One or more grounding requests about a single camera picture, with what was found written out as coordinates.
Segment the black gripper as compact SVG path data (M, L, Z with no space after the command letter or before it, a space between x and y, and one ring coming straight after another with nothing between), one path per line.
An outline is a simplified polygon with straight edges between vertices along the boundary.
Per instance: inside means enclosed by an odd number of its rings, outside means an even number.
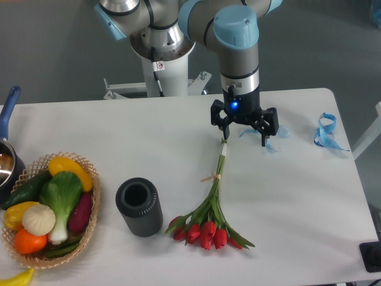
M267 140L275 136L279 129L277 109L275 107L262 110L260 107L260 88L257 87L247 94L238 95L238 89L233 85L223 91L224 103L214 100L211 105L211 124L218 126L224 139L230 135L229 125L232 122L251 126L261 134L261 145L265 147Z

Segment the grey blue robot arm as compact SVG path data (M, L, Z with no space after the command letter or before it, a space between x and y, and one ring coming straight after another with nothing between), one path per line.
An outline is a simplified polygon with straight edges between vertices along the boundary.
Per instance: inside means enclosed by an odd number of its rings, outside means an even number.
M117 40L141 58L149 97L186 95L188 56L196 44L218 56L223 99L211 123L224 137L237 123L266 142L279 128L275 108L260 106L257 20L279 1L97 1L95 12Z

